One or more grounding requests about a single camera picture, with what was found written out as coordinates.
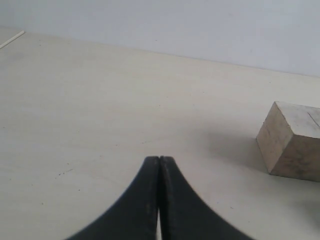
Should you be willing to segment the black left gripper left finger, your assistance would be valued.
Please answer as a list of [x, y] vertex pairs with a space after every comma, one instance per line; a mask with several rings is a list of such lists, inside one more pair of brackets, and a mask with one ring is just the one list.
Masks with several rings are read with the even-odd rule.
[[155, 240], [160, 158], [148, 156], [119, 199], [70, 240]]

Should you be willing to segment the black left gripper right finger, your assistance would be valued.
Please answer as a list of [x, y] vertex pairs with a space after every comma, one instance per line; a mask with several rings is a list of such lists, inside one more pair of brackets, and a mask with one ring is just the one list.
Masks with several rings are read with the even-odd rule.
[[158, 207], [163, 240], [250, 240], [193, 190], [175, 159], [160, 157]]

